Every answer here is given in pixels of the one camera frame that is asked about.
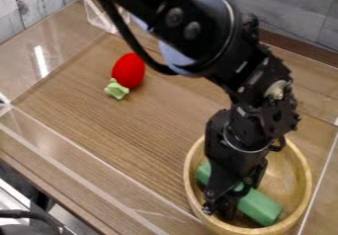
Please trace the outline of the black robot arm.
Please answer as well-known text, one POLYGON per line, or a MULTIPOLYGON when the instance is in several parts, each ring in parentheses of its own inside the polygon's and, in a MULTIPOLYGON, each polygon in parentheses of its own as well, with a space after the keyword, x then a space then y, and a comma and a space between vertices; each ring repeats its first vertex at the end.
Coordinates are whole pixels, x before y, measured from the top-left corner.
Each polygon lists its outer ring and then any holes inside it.
POLYGON ((205 78, 230 96, 205 129, 211 173, 202 210, 233 218, 262 181, 267 155, 299 122, 290 70, 231 0, 98 0, 123 39, 169 76, 205 78))

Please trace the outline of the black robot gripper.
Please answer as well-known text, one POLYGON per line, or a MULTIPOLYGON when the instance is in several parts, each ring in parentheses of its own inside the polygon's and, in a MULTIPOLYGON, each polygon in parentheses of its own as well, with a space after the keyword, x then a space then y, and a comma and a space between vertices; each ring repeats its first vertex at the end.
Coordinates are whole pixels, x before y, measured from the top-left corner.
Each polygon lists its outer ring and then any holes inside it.
POLYGON ((233 220, 238 212, 239 199, 247 194, 243 181, 251 180, 255 189, 269 167, 267 147, 246 147, 233 133, 231 112, 221 110, 210 118, 205 130, 205 155, 211 165, 209 182, 203 182, 202 212, 233 220))

